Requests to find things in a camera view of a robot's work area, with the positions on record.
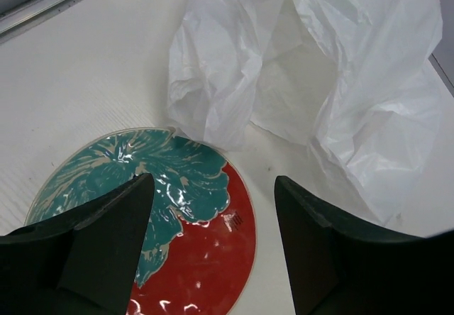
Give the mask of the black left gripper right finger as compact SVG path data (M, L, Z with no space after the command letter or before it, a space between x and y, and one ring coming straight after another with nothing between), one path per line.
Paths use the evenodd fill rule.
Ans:
M275 207L297 314L452 314L453 232L365 221L286 176Z

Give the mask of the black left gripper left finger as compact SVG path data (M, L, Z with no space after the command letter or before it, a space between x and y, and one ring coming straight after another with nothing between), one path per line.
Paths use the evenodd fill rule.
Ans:
M109 193L1 237L2 314L125 314L155 182Z

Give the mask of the white plastic bag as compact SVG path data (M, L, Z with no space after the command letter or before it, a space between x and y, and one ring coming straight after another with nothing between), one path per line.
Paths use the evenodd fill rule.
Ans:
M440 0L187 0L167 110L222 150L249 123L300 145L322 199L389 226L438 135L442 28Z

